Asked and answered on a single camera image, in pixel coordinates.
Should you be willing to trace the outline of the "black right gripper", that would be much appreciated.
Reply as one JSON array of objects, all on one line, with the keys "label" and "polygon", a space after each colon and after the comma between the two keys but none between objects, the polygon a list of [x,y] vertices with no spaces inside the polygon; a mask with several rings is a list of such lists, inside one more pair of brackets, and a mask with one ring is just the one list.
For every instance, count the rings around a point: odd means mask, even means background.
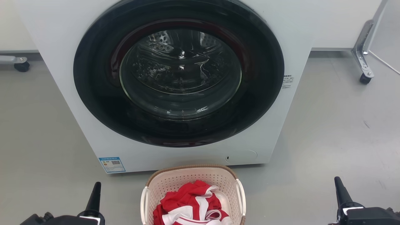
[{"label": "black right gripper", "polygon": [[353,202],[340,177],[334,178],[337,221],[328,225],[400,225],[400,212],[391,208],[364,207]]}]

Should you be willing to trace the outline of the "white front-load washing machine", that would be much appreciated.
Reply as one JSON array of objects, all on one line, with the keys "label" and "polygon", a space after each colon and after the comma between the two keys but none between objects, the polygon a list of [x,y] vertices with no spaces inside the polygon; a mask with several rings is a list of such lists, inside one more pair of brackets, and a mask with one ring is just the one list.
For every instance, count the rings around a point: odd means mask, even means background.
[{"label": "white front-load washing machine", "polygon": [[120,157],[126,172],[189,164],[229,165],[226,156],[240,150],[256,152],[256,164],[268,163],[313,46],[324,0],[239,0],[256,12],[277,38],[285,63],[283,83],[271,108],[254,124],[227,139],[192,147],[155,146],[129,139],[101,123],[81,100],[74,82],[76,50],[94,20],[119,1],[15,0],[96,157]]}]

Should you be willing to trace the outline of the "white partition panel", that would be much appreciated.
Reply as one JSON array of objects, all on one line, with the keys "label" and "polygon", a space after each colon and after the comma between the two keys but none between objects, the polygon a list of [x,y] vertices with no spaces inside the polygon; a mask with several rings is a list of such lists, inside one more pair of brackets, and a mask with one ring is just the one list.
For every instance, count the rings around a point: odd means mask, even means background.
[{"label": "white partition panel", "polygon": [[0,53],[36,53],[13,0],[0,0]]},{"label": "white partition panel", "polygon": [[365,47],[369,51],[389,0],[329,0],[312,51],[351,50],[367,21],[372,28]]}]

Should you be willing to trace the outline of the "blue energy label sticker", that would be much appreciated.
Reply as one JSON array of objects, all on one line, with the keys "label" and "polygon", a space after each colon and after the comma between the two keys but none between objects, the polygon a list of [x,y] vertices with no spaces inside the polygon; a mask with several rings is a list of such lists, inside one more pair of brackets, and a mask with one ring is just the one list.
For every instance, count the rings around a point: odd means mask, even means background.
[{"label": "blue energy label sticker", "polygon": [[106,173],[125,173],[126,170],[120,157],[100,157],[98,158]]}]

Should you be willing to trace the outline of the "beige perforated laundry basket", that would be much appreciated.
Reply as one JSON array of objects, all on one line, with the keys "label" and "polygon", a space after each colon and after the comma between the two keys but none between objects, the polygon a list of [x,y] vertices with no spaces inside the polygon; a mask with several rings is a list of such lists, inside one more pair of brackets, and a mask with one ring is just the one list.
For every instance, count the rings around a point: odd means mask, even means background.
[{"label": "beige perforated laundry basket", "polygon": [[243,185],[231,168],[223,165],[186,165],[155,172],[147,181],[140,201],[142,225],[153,225],[153,211],[168,191],[177,191],[186,183],[201,180],[219,189],[216,192],[222,210],[233,225],[245,225],[246,197]]}]

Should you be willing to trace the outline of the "metal leg with caster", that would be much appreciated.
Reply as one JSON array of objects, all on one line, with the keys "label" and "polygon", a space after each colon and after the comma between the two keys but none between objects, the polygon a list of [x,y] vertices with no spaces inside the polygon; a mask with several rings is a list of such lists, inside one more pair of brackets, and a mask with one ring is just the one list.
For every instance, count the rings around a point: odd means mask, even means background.
[{"label": "metal leg with caster", "polygon": [[0,55],[0,65],[1,64],[13,64],[17,71],[23,73],[29,71],[30,68],[30,64],[26,57]]},{"label": "metal leg with caster", "polygon": [[360,83],[367,85],[374,77],[374,73],[369,67],[366,61],[366,55],[369,54],[367,46],[368,46],[368,36],[372,32],[372,28],[374,27],[374,20],[368,20],[365,22],[361,33],[351,50],[353,57],[355,58],[356,62],[358,63],[362,74],[360,76]]}]

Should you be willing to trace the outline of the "round black washing machine door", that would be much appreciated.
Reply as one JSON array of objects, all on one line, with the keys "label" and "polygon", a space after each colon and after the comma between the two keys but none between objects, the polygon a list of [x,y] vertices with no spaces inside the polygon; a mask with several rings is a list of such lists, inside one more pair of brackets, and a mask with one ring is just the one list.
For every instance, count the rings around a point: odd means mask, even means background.
[{"label": "round black washing machine door", "polygon": [[73,71],[81,100],[106,127],[192,147],[258,121],[284,66],[270,27],[239,0],[122,0],[85,32]]}]

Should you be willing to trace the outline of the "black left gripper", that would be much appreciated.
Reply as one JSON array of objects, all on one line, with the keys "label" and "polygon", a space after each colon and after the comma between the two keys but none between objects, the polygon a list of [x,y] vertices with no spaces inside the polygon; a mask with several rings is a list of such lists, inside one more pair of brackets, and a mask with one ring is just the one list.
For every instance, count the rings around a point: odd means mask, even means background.
[{"label": "black left gripper", "polygon": [[104,216],[100,213],[101,186],[101,182],[95,183],[85,211],[76,216],[54,217],[50,212],[42,217],[33,214],[20,225],[105,225]]}]

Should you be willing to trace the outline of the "red and white garment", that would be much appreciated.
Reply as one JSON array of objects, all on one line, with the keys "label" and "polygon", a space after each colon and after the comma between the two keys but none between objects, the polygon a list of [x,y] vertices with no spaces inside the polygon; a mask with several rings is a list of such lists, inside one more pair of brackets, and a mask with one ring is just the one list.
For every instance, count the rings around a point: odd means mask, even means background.
[{"label": "red and white garment", "polygon": [[218,186],[196,180],[169,191],[153,211],[154,225],[234,225],[215,192]]}]

